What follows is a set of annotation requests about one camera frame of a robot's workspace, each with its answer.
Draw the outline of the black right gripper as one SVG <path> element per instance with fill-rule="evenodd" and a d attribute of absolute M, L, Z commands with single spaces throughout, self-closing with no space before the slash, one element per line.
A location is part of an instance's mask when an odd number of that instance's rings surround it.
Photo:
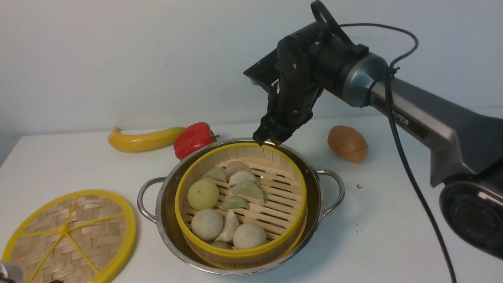
<path fill-rule="evenodd" d="M 252 135 L 260 146 L 268 140 L 281 145 L 313 117 L 312 108 L 320 87 L 312 78 L 310 46 L 311 42 L 300 35 L 289 35 L 279 41 L 278 84 L 269 97 L 268 116 L 262 117 Z"/>

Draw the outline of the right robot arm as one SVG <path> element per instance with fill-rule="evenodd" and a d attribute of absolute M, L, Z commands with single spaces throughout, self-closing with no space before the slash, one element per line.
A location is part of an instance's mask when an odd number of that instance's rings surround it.
<path fill-rule="evenodd" d="M 330 21 L 313 22 L 279 41 L 244 71 L 269 95 L 253 139 L 277 145 L 313 116 L 323 91 L 352 107 L 371 106 L 430 150 L 430 184 L 444 184 L 440 210 L 468 244 L 502 259 L 501 118 L 470 111 L 395 78 L 367 46 Z"/>

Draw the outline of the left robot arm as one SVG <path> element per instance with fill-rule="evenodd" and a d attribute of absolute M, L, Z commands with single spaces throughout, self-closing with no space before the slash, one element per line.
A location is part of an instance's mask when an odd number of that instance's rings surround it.
<path fill-rule="evenodd" d="M 0 261 L 0 282 L 1 283 L 23 283 L 23 271 L 16 263 Z"/>

